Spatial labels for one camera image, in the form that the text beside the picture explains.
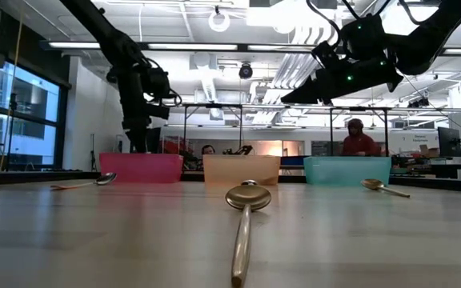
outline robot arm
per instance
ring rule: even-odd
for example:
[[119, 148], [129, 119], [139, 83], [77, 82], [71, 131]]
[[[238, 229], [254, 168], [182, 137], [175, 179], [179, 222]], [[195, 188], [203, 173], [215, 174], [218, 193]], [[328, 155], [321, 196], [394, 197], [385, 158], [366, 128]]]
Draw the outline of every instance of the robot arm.
[[124, 114], [122, 127], [137, 152], [144, 153], [150, 116], [168, 119], [169, 108], [147, 103], [143, 94], [147, 93], [156, 100], [176, 97], [170, 94], [168, 73], [146, 58], [139, 45], [113, 27], [103, 16], [104, 11], [90, 0], [60, 1], [94, 36], [112, 65], [107, 78], [118, 84]]
[[409, 75], [424, 73], [460, 24], [461, 0], [442, 0], [439, 9], [408, 36], [386, 34], [380, 15], [368, 14], [338, 31], [347, 56], [339, 59], [334, 46], [319, 44], [312, 51], [323, 66], [316, 70], [316, 79], [309, 77], [282, 101], [331, 105], [333, 98], [383, 83], [392, 92], [403, 79], [396, 69]]

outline spoon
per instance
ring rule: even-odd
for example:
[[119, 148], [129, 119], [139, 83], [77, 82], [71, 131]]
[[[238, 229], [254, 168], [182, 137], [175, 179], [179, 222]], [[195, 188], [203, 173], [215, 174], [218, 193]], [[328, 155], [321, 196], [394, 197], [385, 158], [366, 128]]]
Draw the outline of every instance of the spoon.
[[254, 181], [246, 181], [241, 186], [236, 186], [225, 195], [227, 203], [235, 209], [242, 210], [238, 234], [232, 258], [232, 286], [240, 287], [247, 276], [248, 262], [250, 259], [251, 212], [262, 209], [270, 204], [271, 194], [266, 188], [256, 186]]
[[52, 190], [67, 190], [67, 189], [75, 189], [83, 186], [89, 185], [97, 185], [97, 186], [105, 186], [112, 183], [117, 178], [116, 173], [106, 173], [101, 175], [101, 177], [97, 178], [94, 182], [79, 184], [79, 185], [72, 185], [72, 186], [62, 186], [62, 185], [51, 185]]
[[392, 194], [395, 194], [401, 197], [406, 197], [406, 198], [410, 197], [409, 194], [405, 194], [403, 192], [399, 192], [399, 191], [385, 187], [385, 185], [383, 185], [383, 182], [381, 182], [380, 180], [366, 179], [366, 180], [362, 180], [361, 183], [362, 183], [362, 186], [366, 187], [367, 189], [384, 190], [386, 192], [389, 192], [389, 193], [392, 193]]

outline monitor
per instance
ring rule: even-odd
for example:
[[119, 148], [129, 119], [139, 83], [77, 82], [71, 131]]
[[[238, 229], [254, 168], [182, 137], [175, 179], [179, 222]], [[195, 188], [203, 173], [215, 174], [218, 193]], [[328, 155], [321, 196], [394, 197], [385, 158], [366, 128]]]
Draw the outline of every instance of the monitor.
[[439, 127], [440, 157], [461, 157], [460, 131]]

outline spoon bowl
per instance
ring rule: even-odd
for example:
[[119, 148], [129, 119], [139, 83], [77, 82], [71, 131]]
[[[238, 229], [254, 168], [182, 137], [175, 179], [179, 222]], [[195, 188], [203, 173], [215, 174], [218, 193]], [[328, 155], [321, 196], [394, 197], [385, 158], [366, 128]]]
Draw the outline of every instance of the spoon bowl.
[[97, 180], [95, 180], [95, 184], [98, 186], [108, 185], [112, 183], [116, 178], [116, 173], [106, 173], [104, 175], [101, 175], [101, 177], [97, 178]]
[[238, 210], [250, 205], [252, 211], [260, 210], [271, 202], [271, 193], [268, 189], [255, 185], [236, 186], [225, 195], [227, 203]]
[[360, 182], [362, 186], [366, 187], [367, 189], [371, 190], [378, 190], [380, 187], [384, 187], [383, 182], [376, 179], [365, 179]]

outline table surface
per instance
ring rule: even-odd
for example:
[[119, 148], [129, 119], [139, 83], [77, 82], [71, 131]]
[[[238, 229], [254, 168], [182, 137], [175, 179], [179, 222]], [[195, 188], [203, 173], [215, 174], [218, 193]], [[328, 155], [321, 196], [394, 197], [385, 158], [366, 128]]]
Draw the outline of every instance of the table surface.
[[[229, 187], [50, 184], [0, 186], [0, 287], [231, 286]], [[396, 188], [271, 187], [245, 287], [461, 287], [461, 193]]]

